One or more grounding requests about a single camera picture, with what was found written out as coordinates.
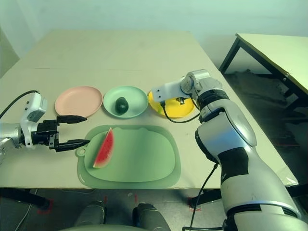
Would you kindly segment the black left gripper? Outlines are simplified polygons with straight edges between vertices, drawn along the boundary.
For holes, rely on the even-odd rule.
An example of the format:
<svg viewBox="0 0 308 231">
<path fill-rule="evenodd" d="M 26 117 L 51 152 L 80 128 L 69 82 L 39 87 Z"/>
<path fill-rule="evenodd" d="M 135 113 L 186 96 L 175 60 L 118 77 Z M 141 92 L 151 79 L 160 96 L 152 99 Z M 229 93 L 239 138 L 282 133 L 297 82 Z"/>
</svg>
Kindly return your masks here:
<svg viewBox="0 0 308 231">
<path fill-rule="evenodd" d="M 78 115 L 58 115 L 55 120 L 44 120 L 38 123 L 35 131 L 31 132 L 33 145 L 45 145 L 56 152 L 64 152 L 77 149 L 90 142 L 90 140 L 76 139 L 59 143 L 59 132 L 57 131 L 60 123 L 76 124 L 86 121 L 87 118 Z"/>
</svg>

